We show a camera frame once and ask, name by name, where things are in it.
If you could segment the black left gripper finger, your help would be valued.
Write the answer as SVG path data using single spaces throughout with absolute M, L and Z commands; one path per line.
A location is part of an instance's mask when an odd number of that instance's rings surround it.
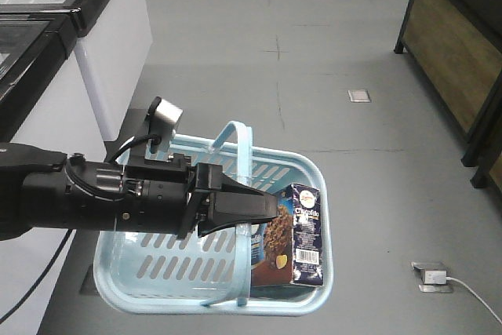
M 210 195 L 209 220 L 262 219 L 278 216 L 278 199 L 270 193 L 222 176 L 221 189 Z
M 198 237 L 205 237 L 216 231 L 224 230 L 226 228 L 232 228 L 240 224 L 265 224 L 274 220 L 274 217 L 262 218 L 262 219 L 245 219 L 245 220 L 233 220 L 224 221 L 221 224 L 217 224 L 212 220 L 205 220 L 198 223 L 197 234 Z

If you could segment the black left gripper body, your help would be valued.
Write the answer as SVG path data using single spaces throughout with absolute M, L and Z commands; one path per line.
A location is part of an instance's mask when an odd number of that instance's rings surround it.
M 210 222 L 216 193 L 223 188 L 223 167 L 191 164 L 175 154 L 169 161 L 138 156 L 119 157 L 123 164 L 125 202 L 118 208 L 115 229 L 176 235 L 198 231 L 200 237 L 217 229 Z

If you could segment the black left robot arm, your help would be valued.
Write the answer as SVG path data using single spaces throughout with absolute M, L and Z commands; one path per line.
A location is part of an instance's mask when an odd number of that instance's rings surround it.
M 222 166 L 175 154 L 132 152 L 124 164 L 91 162 L 26 144 L 1 146 L 1 237 L 33 228 L 150 232 L 184 239 L 278 216 L 278 200 L 227 176 Z

